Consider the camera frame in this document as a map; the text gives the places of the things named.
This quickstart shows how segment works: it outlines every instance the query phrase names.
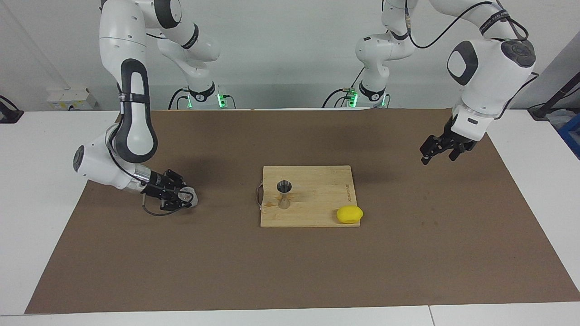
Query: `metal jigger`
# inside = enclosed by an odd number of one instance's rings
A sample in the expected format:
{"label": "metal jigger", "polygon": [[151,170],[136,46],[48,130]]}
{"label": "metal jigger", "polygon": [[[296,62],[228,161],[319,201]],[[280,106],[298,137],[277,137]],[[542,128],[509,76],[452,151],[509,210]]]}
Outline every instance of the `metal jigger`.
{"label": "metal jigger", "polygon": [[290,183],[290,181],[283,180],[278,182],[278,186],[276,186],[276,188],[278,188],[278,191],[282,196],[282,198],[278,202],[278,207],[280,207],[281,209],[288,209],[290,207],[288,193],[290,192],[290,190],[292,190],[292,183]]}

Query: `yellow lemon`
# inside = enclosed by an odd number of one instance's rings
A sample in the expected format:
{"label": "yellow lemon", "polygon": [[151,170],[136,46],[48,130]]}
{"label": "yellow lemon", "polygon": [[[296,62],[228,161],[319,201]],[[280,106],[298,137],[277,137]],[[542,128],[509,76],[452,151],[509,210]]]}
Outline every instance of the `yellow lemon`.
{"label": "yellow lemon", "polygon": [[361,220],[363,210],[358,206],[345,206],[336,212],[336,217],[341,223],[355,224]]}

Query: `wall outlet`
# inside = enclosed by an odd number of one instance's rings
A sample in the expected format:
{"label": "wall outlet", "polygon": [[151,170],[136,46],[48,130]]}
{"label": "wall outlet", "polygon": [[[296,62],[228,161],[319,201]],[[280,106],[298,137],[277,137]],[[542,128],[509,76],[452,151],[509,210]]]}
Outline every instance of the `wall outlet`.
{"label": "wall outlet", "polygon": [[98,104],[88,89],[52,91],[46,100],[52,110],[94,110]]}

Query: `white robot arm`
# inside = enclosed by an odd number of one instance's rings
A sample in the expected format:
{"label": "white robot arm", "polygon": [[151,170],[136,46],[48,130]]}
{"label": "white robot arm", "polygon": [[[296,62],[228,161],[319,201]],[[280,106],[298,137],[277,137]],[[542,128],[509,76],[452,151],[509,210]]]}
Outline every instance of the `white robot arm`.
{"label": "white robot arm", "polygon": [[226,106],[226,101],[220,86],[213,80],[206,64],[206,62],[218,59],[219,46],[209,38],[199,44],[197,48],[194,46],[194,49],[185,50],[168,39],[157,41],[161,53],[183,72],[187,81],[188,97],[193,103],[193,108],[200,110],[223,108]]}
{"label": "white robot arm", "polygon": [[[424,164],[449,149],[453,150],[449,156],[453,161],[473,149],[530,76],[536,59],[533,46],[518,35],[513,20],[497,0],[430,0],[430,3],[445,15],[473,23],[484,39],[461,42],[448,59],[451,77],[465,89],[444,133],[440,137],[430,136],[421,147]],[[361,105],[380,106],[389,77],[384,63],[408,57],[418,47],[411,34],[411,13],[416,4],[417,0],[386,0],[383,24],[389,32],[359,41],[357,57],[365,64],[358,87]]]}
{"label": "white robot arm", "polygon": [[183,20],[179,0],[101,0],[100,53],[117,80],[121,120],[75,153],[75,171],[89,180],[161,200],[165,216],[197,205],[193,188],[174,171],[157,173],[141,165],[157,150],[150,116],[146,28],[160,28],[170,41],[204,58],[219,48],[200,41],[198,27]]}

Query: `white wall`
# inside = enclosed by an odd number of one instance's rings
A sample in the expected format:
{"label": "white wall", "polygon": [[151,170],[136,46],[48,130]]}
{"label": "white wall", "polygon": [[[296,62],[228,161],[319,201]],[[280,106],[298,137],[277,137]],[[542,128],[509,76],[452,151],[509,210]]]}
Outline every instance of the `white wall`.
{"label": "white wall", "polygon": [[[100,1],[3,1],[68,84],[88,87],[104,109],[117,109],[115,82],[99,57]],[[384,31],[380,0],[182,2],[200,28],[222,44],[221,58],[210,65],[216,82],[235,96],[239,107],[322,105],[329,92],[350,86],[360,70],[354,55],[358,39]],[[580,29],[578,0],[502,2],[529,29],[539,72]],[[417,41],[431,41],[451,20],[427,0],[420,2],[413,16]],[[47,110],[45,89],[57,83],[6,25],[0,22],[0,92],[23,110]],[[445,62],[456,44],[478,37],[475,26],[460,21],[432,48],[391,62],[391,106],[453,105],[459,86],[448,76]],[[153,107],[165,108],[184,79],[154,40],[148,40],[148,48]]]}

